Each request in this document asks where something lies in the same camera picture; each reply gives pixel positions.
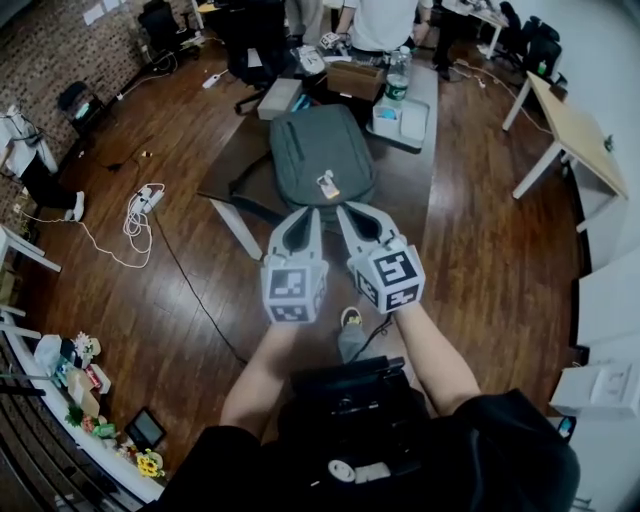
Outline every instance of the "desk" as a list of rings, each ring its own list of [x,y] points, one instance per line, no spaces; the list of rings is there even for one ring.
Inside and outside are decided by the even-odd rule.
[[[520,199],[556,156],[564,150],[568,155],[564,158],[571,158],[572,163],[580,162],[615,192],[612,201],[618,198],[628,199],[627,186],[613,156],[604,148],[605,136],[596,120],[590,114],[561,102],[551,93],[549,88],[550,85],[547,82],[528,72],[527,81],[502,124],[502,129],[508,131],[525,98],[533,89],[540,105],[542,105],[554,138],[549,149],[513,191],[513,197]],[[589,219],[580,223],[576,228],[577,231],[579,233],[584,231],[594,218],[601,215],[610,206],[612,201],[608,201]]]
[[[408,241],[420,246],[434,160],[438,76],[430,69],[416,67],[420,69],[412,73],[407,94],[428,103],[431,108],[427,123],[428,140],[422,152],[412,155],[366,133],[365,140],[378,171],[371,205],[391,215]],[[230,181],[237,178],[269,148],[269,122],[261,121],[253,114],[247,116],[212,163],[197,191],[211,201],[249,256],[255,260],[262,258],[262,249],[236,206],[242,208],[244,201],[254,207],[258,206],[264,213],[261,217],[269,218],[274,223],[291,213],[278,193],[273,162],[265,160],[256,167],[241,193],[234,194],[234,204],[231,204],[228,187]]]
[[[469,14],[493,27],[493,38],[491,39],[491,44],[489,45],[489,49],[485,55],[485,59],[491,60],[491,57],[493,57],[493,51],[496,49],[498,37],[500,37],[500,32],[503,28],[507,28],[509,23],[488,9],[482,11],[471,11]]]

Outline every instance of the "luggage tag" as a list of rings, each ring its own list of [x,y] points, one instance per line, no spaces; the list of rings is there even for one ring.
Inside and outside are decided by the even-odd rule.
[[[333,199],[340,195],[338,187],[335,186],[331,178],[333,178],[333,172],[331,170],[327,170],[327,172],[316,180],[316,183],[320,185],[320,189],[322,190],[324,197],[327,199]]]

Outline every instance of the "extension cord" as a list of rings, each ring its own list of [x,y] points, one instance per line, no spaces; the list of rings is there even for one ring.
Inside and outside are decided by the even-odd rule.
[[[161,188],[153,195],[153,197],[151,197],[151,192],[152,192],[151,187],[153,186],[161,187]],[[115,254],[113,254],[113,252],[107,251],[105,249],[98,247],[98,244],[96,243],[96,239],[93,238],[93,236],[89,232],[89,228],[87,228],[87,225],[84,222],[76,221],[73,219],[40,220],[35,217],[32,217],[27,213],[24,213],[22,210],[20,210],[20,213],[25,217],[29,217],[30,219],[35,220],[36,222],[43,222],[46,224],[54,223],[54,222],[71,222],[75,224],[80,224],[84,228],[84,230],[87,232],[87,236],[91,239],[91,241],[93,242],[93,246],[96,248],[97,251],[102,252],[104,254],[108,254],[115,261],[117,261],[124,267],[140,269],[140,268],[146,267],[147,263],[149,263],[149,258],[151,257],[151,247],[153,245],[153,235],[151,234],[151,226],[149,225],[149,219],[143,213],[143,210],[148,208],[147,211],[150,212],[153,209],[153,207],[156,204],[158,204],[160,199],[162,199],[162,197],[164,196],[164,189],[165,189],[165,186],[162,183],[147,183],[144,187],[138,190],[131,197],[131,199],[129,199],[129,204],[127,206],[127,216],[124,219],[124,225],[122,226],[122,231],[125,235],[127,235],[127,237],[129,237],[129,244],[131,245],[133,250],[136,251],[138,254],[146,255],[146,259],[142,265],[130,265],[129,263],[125,263],[124,261],[118,259],[118,257]],[[149,245],[145,249],[138,249],[133,243],[133,240],[145,231],[149,235]]]

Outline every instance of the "black shirt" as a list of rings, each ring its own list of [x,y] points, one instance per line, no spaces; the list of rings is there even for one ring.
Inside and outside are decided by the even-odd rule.
[[[428,421],[420,468],[406,474],[343,482],[329,471],[332,454],[313,446],[310,439],[307,450],[283,441],[261,447],[240,428],[208,428],[149,509],[566,511],[580,473],[573,450],[518,390],[472,398],[452,416]]]

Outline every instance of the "white wall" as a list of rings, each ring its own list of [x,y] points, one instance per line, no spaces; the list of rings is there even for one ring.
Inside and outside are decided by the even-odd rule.
[[[569,103],[590,112],[614,136],[631,199],[588,230],[593,267],[601,268],[640,246],[640,22],[621,0],[510,1],[523,24],[535,15],[560,33],[558,71],[569,81]],[[588,214],[609,192],[590,173],[577,174]]]

